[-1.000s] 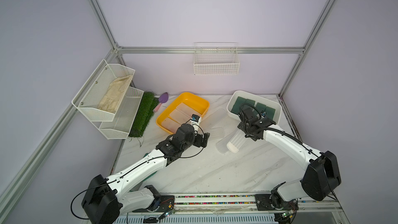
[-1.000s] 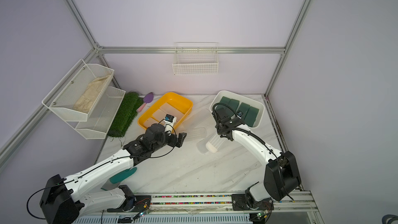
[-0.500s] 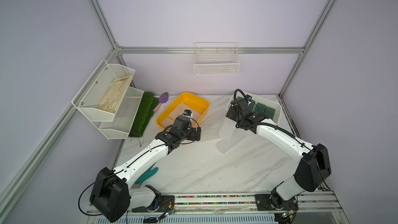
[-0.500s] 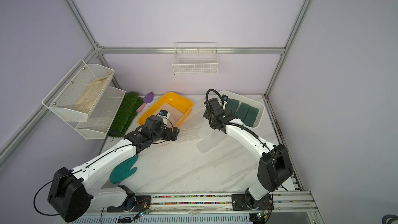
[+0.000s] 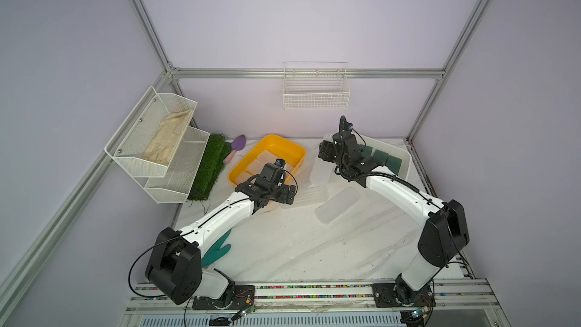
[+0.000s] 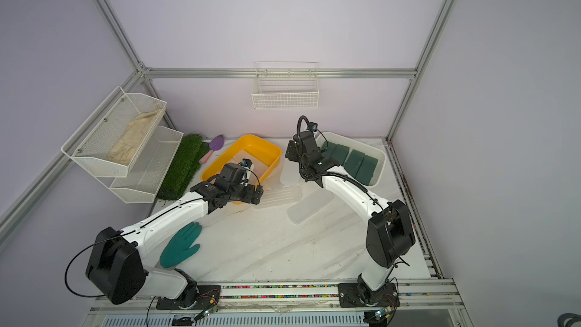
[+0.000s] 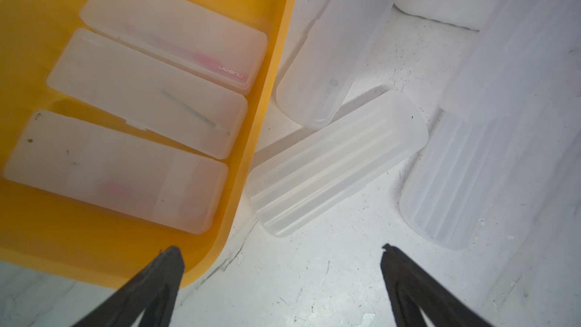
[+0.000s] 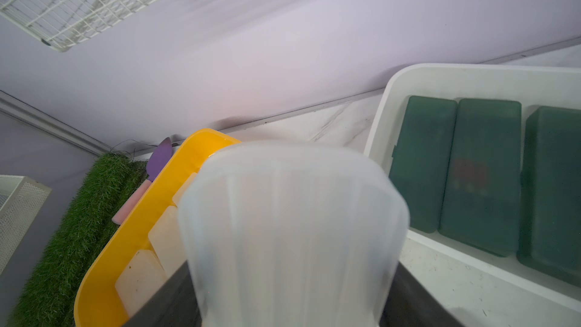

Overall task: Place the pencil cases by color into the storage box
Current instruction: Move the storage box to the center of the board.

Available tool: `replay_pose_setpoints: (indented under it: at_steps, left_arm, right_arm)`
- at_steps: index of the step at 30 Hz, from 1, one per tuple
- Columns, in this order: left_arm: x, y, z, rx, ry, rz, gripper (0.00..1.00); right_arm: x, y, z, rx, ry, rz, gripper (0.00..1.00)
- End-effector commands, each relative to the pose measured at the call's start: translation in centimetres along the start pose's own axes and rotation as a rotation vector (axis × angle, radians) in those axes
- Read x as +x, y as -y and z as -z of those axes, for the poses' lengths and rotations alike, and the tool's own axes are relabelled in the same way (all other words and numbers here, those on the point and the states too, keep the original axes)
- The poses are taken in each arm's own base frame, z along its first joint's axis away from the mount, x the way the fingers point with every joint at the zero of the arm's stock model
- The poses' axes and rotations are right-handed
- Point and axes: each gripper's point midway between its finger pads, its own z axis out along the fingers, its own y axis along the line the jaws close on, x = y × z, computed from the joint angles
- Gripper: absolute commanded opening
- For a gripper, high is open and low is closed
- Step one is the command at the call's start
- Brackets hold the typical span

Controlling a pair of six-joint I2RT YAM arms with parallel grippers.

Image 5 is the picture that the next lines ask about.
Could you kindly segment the clear ribbed pencil case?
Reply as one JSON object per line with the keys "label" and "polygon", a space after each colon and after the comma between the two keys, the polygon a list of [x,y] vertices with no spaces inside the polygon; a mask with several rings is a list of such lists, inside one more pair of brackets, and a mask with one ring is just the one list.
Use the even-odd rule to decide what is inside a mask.
{"label": "clear ribbed pencil case", "polygon": [[346,188],[319,206],[315,211],[316,218],[320,223],[329,225],[356,205],[359,200],[360,193],[357,190]]}
{"label": "clear ribbed pencil case", "polygon": [[315,186],[301,189],[294,197],[292,204],[282,204],[282,209],[292,209],[297,207],[306,207],[313,204],[321,204],[328,200],[328,189]]}

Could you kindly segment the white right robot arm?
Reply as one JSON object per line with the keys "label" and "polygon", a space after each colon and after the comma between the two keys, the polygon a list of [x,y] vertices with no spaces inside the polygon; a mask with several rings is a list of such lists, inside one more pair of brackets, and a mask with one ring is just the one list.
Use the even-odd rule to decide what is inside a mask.
{"label": "white right robot arm", "polygon": [[341,130],[319,144],[318,159],[333,163],[344,180],[377,193],[407,213],[421,228],[417,252],[389,292],[379,292],[389,306],[410,307],[429,292],[429,284],[469,244],[464,207],[434,198],[402,179],[373,156],[365,157],[356,136]]}

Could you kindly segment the green pencil case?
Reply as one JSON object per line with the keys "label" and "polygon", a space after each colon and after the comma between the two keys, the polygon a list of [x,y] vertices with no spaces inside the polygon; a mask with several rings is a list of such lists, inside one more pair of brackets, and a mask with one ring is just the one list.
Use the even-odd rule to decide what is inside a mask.
{"label": "green pencil case", "polygon": [[396,176],[399,176],[400,171],[402,169],[402,159],[390,154],[384,165],[390,169]]}
{"label": "green pencil case", "polygon": [[360,149],[360,152],[361,152],[361,156],[363,158],[371,157],[372,152],[373,152],[373,148],[371,146],[368,146],[368,145],[363,145]]}
{"label": "green pencil case", "polygon": [[385,166],[387,161],[389,160],[390,155],[386,152],[381,150],[374,150],[372,157],[377,161],[377,163],[381,166]]}

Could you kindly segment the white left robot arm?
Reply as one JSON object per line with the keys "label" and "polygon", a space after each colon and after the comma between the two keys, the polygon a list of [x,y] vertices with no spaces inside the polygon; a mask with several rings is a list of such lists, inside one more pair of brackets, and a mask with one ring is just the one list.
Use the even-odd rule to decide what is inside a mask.
{"label": "white left robot arm", "polygon": [[287,184],[288,177],[293,178],[284,160],[267,163],[201,219],[181,230],[161,231],[146,266],[147,280],[177,305],[191,297],[229,300],[234,282],[204,266],[203,259],[219,248],[229,231],[269,203],[292,204],[298,186]]}

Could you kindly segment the clear pencil case front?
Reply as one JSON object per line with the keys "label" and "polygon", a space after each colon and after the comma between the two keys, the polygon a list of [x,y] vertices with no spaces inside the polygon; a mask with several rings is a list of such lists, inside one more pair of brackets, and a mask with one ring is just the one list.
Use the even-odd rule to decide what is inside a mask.
{"label": "clear pencil case front", "polygon": [[277,156],[268,150],[262,151],[248,166],[249,169],[254,169],[258,173],[263,169],[265,164],[273,164]]}

